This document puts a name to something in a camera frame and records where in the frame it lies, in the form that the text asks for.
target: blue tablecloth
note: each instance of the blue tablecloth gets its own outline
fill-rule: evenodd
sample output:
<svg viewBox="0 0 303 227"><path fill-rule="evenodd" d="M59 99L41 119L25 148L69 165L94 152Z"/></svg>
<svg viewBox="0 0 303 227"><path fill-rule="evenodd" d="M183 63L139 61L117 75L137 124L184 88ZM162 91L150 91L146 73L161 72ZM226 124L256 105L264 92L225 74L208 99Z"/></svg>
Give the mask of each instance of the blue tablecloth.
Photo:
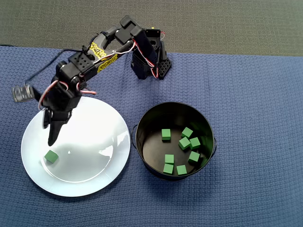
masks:
<svg viewBox="0 0 303 227"><path fill-rule="evenodd" d="M53 49L0 48L0 226L303 226L303 58L169 54L163 81L138 80L123 56L89 81L129 129L152 106L179 101L210 122L218 149L198 174L167 182L134 148L105 189L80 198L40 189L20 144L37 102L13 103L11 88L40 69ZM59 60L66 59L65 53ZM49 67L33 85L43 91Z"/></svg>

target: floor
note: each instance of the floor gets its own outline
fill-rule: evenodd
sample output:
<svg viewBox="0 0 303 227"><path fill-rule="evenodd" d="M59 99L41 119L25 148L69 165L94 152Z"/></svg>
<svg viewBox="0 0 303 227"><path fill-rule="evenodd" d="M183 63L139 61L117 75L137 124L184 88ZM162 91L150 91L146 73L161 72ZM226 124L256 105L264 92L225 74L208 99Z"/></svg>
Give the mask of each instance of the floor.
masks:
<svg viewBox="0 0 303 227"><path fill-rule="evenodd" d="M303 56L302 0L0 0L0 44L80 48L124 15L168 52Z"/></svg>

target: green cube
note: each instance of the green cube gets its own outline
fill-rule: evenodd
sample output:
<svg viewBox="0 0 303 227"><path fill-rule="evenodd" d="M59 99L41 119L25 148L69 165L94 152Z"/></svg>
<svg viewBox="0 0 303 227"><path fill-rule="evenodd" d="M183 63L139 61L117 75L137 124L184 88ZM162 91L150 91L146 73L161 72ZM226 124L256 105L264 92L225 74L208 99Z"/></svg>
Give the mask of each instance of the green cube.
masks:
<svg viewBox="0 0 303 227"><path fill-rule="evenodd" d="M54 163L57 160L58 155L55 152L49 150L44 157L47 161Z"/></svg>
<svg viewBox="0 0 303 227"><path fill-rule="evenodd" d="M189 141L190 141L189 146L192 150L200 147L200 141L199 141L198 137L192 138Z"/></svg>
<svg viewBox="0 0 303 227"><path fill-rule="evenodd" d="M187 137L184 137L183 139L179 140L179 146L181 147L182 150L185 150L190 146L190 141L188 140Z"/></svg>
<svg viewBox="0 0 303 227"><path fill-rule="evenodd" d="M162 129L162 140L170 140L170 129Z"/></svg>
<svg viewBox="0 0 303 227"><path fill-rule="evenodd" d="M183 132L182 132L182 135L181 137L187 137L189 138L191 136L191 134L193 133L193 131L191 129L189 129L188 127L186 127Z"/></svg>
<svg viewBox="0 0 303 227"><path fill-rule="evenodd" d="M174 155L165 155L165 163L174 164Z"/></svg>
<svg viewBox="0 0 303 227"><path fill-rule="evenodd" d="M173 169L174 169L174 165L165 163L163 172L166 174L172 174Z"/></svg>
<svg viewBox="0 0 303 227"><path fill-rule="evenodd" d="M187 174L185 165L177 166L177 172L178 172L178 175Z"/></svg>
<svg viewBox="0 0 303 227"><path fill-rule="evenodd" d="M196 152L191 152L189 155L188 162L189 163L196 163L199 160L200 154Z"/></svg>

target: black bowl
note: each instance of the black bowl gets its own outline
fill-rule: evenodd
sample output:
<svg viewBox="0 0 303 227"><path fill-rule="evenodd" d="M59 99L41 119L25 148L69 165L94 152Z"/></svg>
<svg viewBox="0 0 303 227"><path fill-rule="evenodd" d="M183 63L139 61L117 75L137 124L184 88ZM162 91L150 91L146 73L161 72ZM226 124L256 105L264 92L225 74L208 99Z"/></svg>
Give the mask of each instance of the black bowl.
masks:
<svg viewBox="0 0 303 227"><path fill-rule="evenodd" d="M182 150L178 142L185 127L193 130L190 138L198 137L201 143L197 163L188 163L190 148ZM161 130L170 129L171 139L161 140ZM157 177L165 180L181 180L201 170L216 151L216 140L208 120L195 108L183 103L162 103L148 110L139 121L135 148L145 166ZM163 173L165 154L174 155L173 174ZM178 175L176 166L185 165L186 175Z"/></svg>

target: yellow sticker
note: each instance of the yellow sticker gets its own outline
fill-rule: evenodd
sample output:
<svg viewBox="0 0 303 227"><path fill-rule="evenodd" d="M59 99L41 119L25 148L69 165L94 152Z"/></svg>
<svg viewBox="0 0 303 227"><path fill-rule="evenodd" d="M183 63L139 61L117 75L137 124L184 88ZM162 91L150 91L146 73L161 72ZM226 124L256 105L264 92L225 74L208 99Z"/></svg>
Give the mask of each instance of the yellow sticker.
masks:
<svg viewBox="0 0 303 227"><path fill-rule="evenodd" d="M91 43L90 49L94 52L94 54L100 59L106 56L106 53L104 53L104 50L102 50L100 47L98 47L97 44Z"/></svg>
<svg viewBox="0 0 303 227"><path fill-rule="evenodd" d="M111 63L113 63L117 59L118 59L118 54L115 54L111 59L109 59L108 61L105 61L103 64L101 64L98 67L98 72L101 72L103 69L105 69L107 66L109 66Z"/></svg>

